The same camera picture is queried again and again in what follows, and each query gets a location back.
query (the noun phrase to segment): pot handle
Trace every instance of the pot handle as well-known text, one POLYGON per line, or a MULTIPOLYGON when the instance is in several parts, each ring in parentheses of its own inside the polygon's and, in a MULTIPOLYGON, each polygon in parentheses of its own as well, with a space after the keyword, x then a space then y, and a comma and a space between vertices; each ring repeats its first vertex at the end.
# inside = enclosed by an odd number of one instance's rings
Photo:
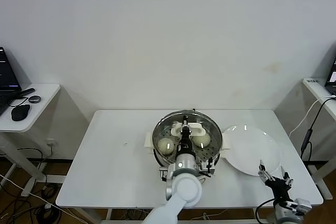
MULTIPOLYGON (((192 132, 190 136, 204 136, 205 129, 203 129, 200 123, 188 123, 189 127, 191 128, 192 132)), ((174 127, 171 129, 171 134, 173 136, 181 136, 180 130, 182 127, 182 123, 176 123, 174 127)))
POLYGON ((230 141, 224 137, 224 133, 222 133, 222 139, 223 139, 223 146, 222 146, 222 149, 221 149, 221 158, 226 158, 226 152, 231 149, 231 144, 230 144, 230 141))
POLYGON ((152 132, 147 132, 146 133, 146 138, 145 138, 145 148, 150 148, 154 149, 153 142, 152 142, 152 132))

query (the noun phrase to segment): power outlet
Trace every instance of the power outlet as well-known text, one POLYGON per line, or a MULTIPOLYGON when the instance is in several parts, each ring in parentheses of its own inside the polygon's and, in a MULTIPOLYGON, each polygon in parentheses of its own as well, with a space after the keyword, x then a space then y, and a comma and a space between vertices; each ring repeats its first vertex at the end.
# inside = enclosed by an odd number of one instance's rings
POLYGON ((45 142, 47 143, 48 146, 55 147, 57 145, 57 141, 53 138, 47 138, 45 139, 45 142))

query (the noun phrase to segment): white table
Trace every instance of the white table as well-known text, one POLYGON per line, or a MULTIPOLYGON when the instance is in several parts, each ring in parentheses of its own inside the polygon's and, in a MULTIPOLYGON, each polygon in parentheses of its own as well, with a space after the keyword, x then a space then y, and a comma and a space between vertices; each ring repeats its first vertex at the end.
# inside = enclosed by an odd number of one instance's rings
MULTIPOLYGON (((11 117, 11 111, 13 108, 7 108, 7 110, 0 116, 0 132, 13 132, 20 133, 28 131, 32 125, 36 122, 38 117, 42 114, 43 110, 47 107, 50 101, 54 98, 60 89, 60 85, 56 83, 31 83, 22 84, 22 90, 34 88, 36 91, 27 95, 39 95, 41 96, 41 101, 39 103, 31 104, 26 101, 24 104, 30 104, 30 110, 28 112, 27 118, 22 121, 14 122, 11 117)), ((14 101, 13 105, 19 104, 20 100, 14 101)), ((42 164, 40 169, 35 167, 20 151, 17 150, 16 146, 10 142, 3 134, 0 134, 0 150, 6 153, 6 157, 10 160, 13 165, 6 174, 8 178, 14 171, 16 165, 22 167, 26 172, 31 174, 32 179, 27 183, 25 189, 26 192, 22 193, 22 196, 27 196, 27 192, 31 191, 34 186, 35 180, 37 182, 44 182, 46 176, 41 172, 46 164, 42 164)), ((49 182, 59 183, 64 180, 59 176, 48 175, 47 179, 49 182)), ((6 180, 1 181, 2 185, 6 183, 6 180)))
MULTIPOLYGON (((56 203, 71 208, 154 208, 166 202, 146 132, 171 111, 97 111, 87 129, 56 203)), ((316 185, 272 110, 204 110, 224 131, 235 124, 254 125, 269 133, 282 153, 282 166, 294 179, 290 196, 312 205, 323 203, 316 185)), ((281 171, 275 176, 281 177, 281 171)), ((196 208, 252 208, 273 197, 259 177, 245 175, 224 159, 203 185, 196 208)), ((99 223, 97 215, 90 220, 99 223)))
MULTIPOLYGON (((330 92, 324 87, 326 80, 326 78, 304 78, 303 84, 316 97, 316 99, 320 99, 331 95, 330 92)), ((332 118, 336 120, 336 101, 329 101, 325 103, 323 107, 332 116, 332 118)), ((313 151, 317 152, 324 144, 325 141, 321 141, 321 143, 319 143, 313 151)), ((311 177, 315 181, 316 185, 319 187, 323 197, 325 199, 332 199, 333 197, 328 187, 324 183, 323 178, 336 169, 336 156, 329 160, 319 170, 317 170, 316 167, 313 165, 309 165, 308 168, 312 172, 311 177)))

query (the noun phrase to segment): black mouse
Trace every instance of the black mouse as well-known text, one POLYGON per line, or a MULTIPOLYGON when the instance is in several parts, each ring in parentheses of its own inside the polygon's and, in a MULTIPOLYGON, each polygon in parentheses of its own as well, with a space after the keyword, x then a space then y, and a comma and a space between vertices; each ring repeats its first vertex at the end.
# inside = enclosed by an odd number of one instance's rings
POLYGON ((18 107, 13 108, 12 109, 12 120, 13 121, 23 120, 24 118, 27 117, 29 109, 30 109, 29 104, 20 105, 18 107))
POLYGON ((30 103, 38 103, 41 101, 41 97, 39 95, 33 95, 29 97, 28 102, 30 103))

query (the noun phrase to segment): wooden floor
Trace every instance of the wooden floor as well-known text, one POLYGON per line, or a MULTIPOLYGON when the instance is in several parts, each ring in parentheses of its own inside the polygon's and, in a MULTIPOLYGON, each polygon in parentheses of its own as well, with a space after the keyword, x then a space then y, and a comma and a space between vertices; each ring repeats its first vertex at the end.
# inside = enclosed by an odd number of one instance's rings
MULTIPOLYGON (((5 175, 8 169, 10 168, 11 163, 9 162, 0 162, 0 174, 5 175)), ((57 174, 57 175, 66 175, 68 169, 70 167, 70 164, 48 164, 45 172, 48 174, 57 174)), ((18 184, 19 186, 23 186, 25 182, 29 179, 29 175, 22 169, 17 168, 13 175, 11 176, 11 180, 18 184)), ((333 194, 334 198, 336 198, 336 171, 331 173, 326 179, 326 184, 328 185, 331 193, 333 194)), ((42 184, 37 184, 33 191, 39 191, 43 187, 42 184)), ((13 194, 17 195, 19 194, 19 189, 16 188, 14 185, 11 185, 10 183, 7 183, 5 185, 5 189, 13 194)), ((0 224, 5 223, 13 223, 13 222, 6 222, 6 218, 10 217, 13 213, 13 205, 9 207, 7 210, 3 211, 8 204, 10 204, 15 198, 12 196, 9 196, 6 194, 3 190, 0 190, 0 224)), ((56 200, 56 196, 49 201, 54 203, 56 200)), ((37 206, 42 204, 43 202, 35 198, 33 196, 30 196, 27 201, 31 203, 32 206, 37 206)), ((19 211, 24 211, 25 209, 28 209, 29 205, 28 203, 25 203, 19 211)), ((222 212, 224 209, 204 209, 204 210, 183 210, 179 214, 179 220, 190 220, 195 217, 200 217, 204 212, 206 212, 208 215, 218 214, 222 212)), ((113 220, 120 220, 120 219, 143 219, 145 217, 145 212, 142 212, 140 210, 129 210, 128 212, 124 209, 114 209, 113 210, 113 220)), ((260 211, 260 217, 266 218, 269 213, 272 212, 272 209, 262 209, 260 211)), ((105 218, 107 214, 107 209, 100 209, 98 213, 102 216, 102 218, 105 218)), ((222 214, 216 215, 216 216, 210 216, 210 219, 253 219, 253 211, 252 209, 229 209, 225 210, 222 214)), ((19 218, 15 219, 15 224, 28 224, 31 223, 29 212, 23 214, 19 218)), ((35 215, 33 215, 33 223, 38 224, 35 215)), ((69 223, 69 224, 80 224, 81 222, 74 219, 73 217, 62 214, 62 217, 59 221, 59 223, 69 223)), ((323 205, 314 207, 312 211, 309 212, 309 214, 305 217, 305 224, 330 224, 334 223, 336 224, 336 200, 328 200, 325 201, 323 205)))

